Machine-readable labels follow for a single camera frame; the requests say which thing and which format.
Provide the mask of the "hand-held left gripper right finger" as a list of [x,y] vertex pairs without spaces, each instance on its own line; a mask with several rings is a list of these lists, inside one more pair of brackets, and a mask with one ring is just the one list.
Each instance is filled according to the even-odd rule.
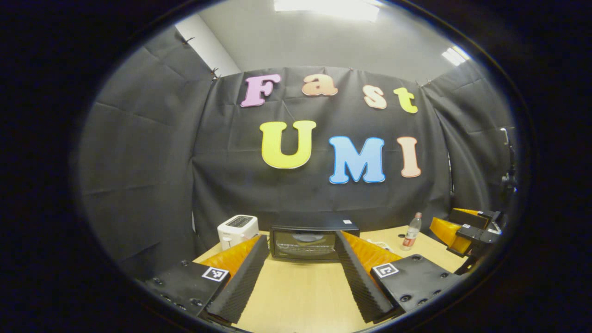
[[422,308],[462,280],[421,254],[398,257],[340,230],[335,251],[365,322],[378,324]]

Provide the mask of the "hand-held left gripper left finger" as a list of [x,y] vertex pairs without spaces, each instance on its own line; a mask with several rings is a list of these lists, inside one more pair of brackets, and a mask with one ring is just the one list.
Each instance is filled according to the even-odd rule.
[[180,312],[229,327],[239,322],[268,255],[267,236],[256,235],[200,263],[184,260],[144,284]]

